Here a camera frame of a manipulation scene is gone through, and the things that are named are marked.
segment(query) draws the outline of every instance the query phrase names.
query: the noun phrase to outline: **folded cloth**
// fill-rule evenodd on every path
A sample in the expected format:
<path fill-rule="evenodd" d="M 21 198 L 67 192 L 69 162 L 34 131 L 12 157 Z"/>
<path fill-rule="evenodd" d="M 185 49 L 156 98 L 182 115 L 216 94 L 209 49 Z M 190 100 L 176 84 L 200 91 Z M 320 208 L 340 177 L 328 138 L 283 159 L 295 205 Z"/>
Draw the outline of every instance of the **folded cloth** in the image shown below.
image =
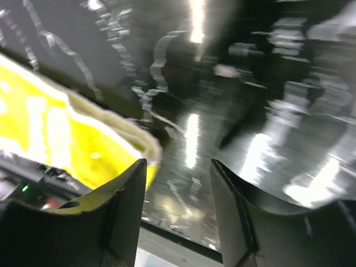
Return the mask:
<path fill-rule="evenodd" d="M 2 54 L 0 149 L 64 169 L 92 189 L 140 158 L 148 189 L 161 158 L 150 133 Z"/>

